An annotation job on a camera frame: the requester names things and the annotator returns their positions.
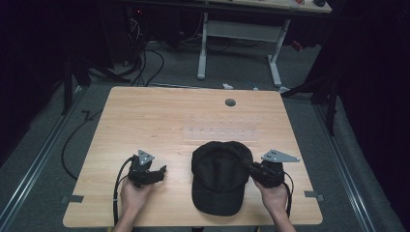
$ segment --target metal rail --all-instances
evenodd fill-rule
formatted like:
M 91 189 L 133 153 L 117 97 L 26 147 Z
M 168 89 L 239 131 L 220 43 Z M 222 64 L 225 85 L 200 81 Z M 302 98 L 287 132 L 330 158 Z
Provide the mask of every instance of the metal rail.
M 367 212 L 365 202 L 362 195 L 358 191 L 352 176 L 350 175 L 349 169 L 347 168 L 344 158 L 341 154 L 340 149 L 337 146 L 337 142 L 333 136 L 330 135 L 326 126 L 326 116 L 325 112 L 320 105 L 313 106 L 316 116 L 321 121 L 321 126 L 323 131 L 326 133 L 328 142 L 331 145 L 334 154 L 334 160 L 337 167 L 337 172 L 340 175 L 340 179 L 343 182 L 344 188 L 346 190 L 347 196 L 349 197 L 350 203 L 352 204 L 353 210 L 356 214 L 358 222 L 360 223 L 363 231 L 376 231 L 371 221 L 370 215 Z
M 74 95 L 74 103 L 69 112 L 66 115 L 62 115 L 58 120 L 57 124 L 52 129 L 51 133 L 48 135 L 42 149 L 37 154 L 37 157 L 31 164 L 30 168 L 28 169 L 27 173 L 21 180 L 20 184 L 18 185 L 15 193 L 13 194 L 12 198 L 10 199 L 9 203 L 7 204 L 6 208 L 0 215 L 0 231 L 8 231 L 10 226 L 15 219 L 19 209 L 21 208 L 22 204 L 24 203 L 27 195 L 30 193 L 31 188 L 36 183 L 37 179 L 39 178 L 42 170 L 47 163 L 52 148 L 60 135 L 63 127 L 66 125 L 68 119 L 73 113 L 75 106 L 79 103 L 79 101 L 84 96 L 86 89 L 80 90 L 80 87 L 77 87 L 75 90 L 76 94 Z

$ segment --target black equipment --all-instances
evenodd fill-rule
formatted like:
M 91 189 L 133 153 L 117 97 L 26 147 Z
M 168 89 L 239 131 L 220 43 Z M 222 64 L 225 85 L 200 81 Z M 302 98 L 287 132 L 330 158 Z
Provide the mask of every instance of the black equipment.
M 250 176 L 265 188 L 274 188 L 284 183 L 283 164 L 262 160 L 249 166 Z
M 118 222 L 118 186 L 120 185 L 120 180 L 121 173 L 123 173 L 124 167 L 127 165 L 127 163 L 131 162 L 130 170 L 128 173 L 128 176 L 124 178 L 129 178 L 130 181 L 139 189 L 143 188 L 144 185 L 151 185 L 156 182 L 160 182 L 163 180 L 163 177 L 165 176 L 164 173 L 166 172 L 166 165 L 163 166 L 159 171 L 153 171 L 151 172 L 149 169 L 152 164 L 152 160 L 155 157 L 143 152 L 141 150 L 138 150 L 138 156 L 133 155 L 131 158 L 127 159 L 123 166 L 120 169 L 120 172 L 118 173 L 117 180 L 115 182 L 115 188 L 114 188 L 114 196 L 113 196 L 113 213 L 114 213 L 114 224 L 117 224 Z

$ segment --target wooden table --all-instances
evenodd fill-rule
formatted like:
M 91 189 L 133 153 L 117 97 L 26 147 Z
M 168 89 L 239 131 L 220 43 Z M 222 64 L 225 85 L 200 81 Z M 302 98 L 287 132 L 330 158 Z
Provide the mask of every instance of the wooden table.
M 294 10 L 308 13 L 329 14 L 332 8 L 326 3 L 323 7 L 318 7 L 313 0 L 305 0 L 304 4 L 298 4 L 295 0 L 208 0 L 210 3 L 237 4 L 252 7 L 264 7 L 283 10 Z
M 236 102 L 227 106 L 226 99 Z M 141 149 L 156 158 L 151 167 L 167 165 L 135 226 L 212 226 L 272 224 L 251 178 L 241 211 L 232 217 L 199 212 L 191 201 L 192 152 L 211 140 L 247 145 L 254 160 L 272 148 L 300 158 L 285 163 L 295 183 L 291 221 L 322 221 L 312 186 L 280 94 L 272 91 L 114 87 L 108 97 L 90 150 L 64 216 L 68 227 L 113 225 L 112 192 L 124 161 Z

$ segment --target white metal stand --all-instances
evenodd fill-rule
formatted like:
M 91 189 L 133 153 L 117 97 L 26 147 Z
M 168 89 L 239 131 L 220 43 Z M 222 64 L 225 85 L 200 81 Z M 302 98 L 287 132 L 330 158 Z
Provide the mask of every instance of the white metal stand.
M 282 46 L 284 37 L 290 20 L 284 21 L 282 27 L 262 26 L 255 24 L 245 24 L 227 21 L 214 21 L 208 19 L 208 14 L 204 13 L 203 31 L 202 31 L 202 48 L 199 55 L 198 79 L 205 78 L 206 70 L 206 42 L 208 36 L 226 37 L 232 39 L 242 39 L 251 41 L 263 41 L 276 43 L 273 55 L 268 56 L 269 66 L 271 68 L 272 78 L 277 87 L 281 86 L 278 73 L 277 58 Z

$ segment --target cap brim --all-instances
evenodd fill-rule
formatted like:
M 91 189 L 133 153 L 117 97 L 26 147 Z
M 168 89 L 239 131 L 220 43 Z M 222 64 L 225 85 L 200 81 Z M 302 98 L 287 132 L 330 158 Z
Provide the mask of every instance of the cap brim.
M 193 177 L 192 201 L 196 209 L 214 216 L 233 216 L 241 210 L 245 185 L 231 192 L 215 193 L 205 188 Z

